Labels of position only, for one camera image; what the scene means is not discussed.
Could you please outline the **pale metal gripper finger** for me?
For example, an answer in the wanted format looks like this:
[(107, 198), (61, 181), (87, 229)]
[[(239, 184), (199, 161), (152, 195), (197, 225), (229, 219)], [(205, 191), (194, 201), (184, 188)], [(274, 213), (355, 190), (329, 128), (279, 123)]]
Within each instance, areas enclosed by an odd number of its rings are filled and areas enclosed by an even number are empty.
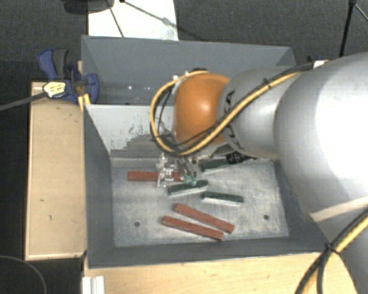
[(160, 153), (157, 163), (155, 164), (156, 171), (163, 171), (168, 163), (168, 157), (165, 153)]
[(175, 173), (174, 171), (160, 171), (157, 173), (157, 181), (156, 186), (161, 187), (165, 182), (173, 182), (175, 181)]

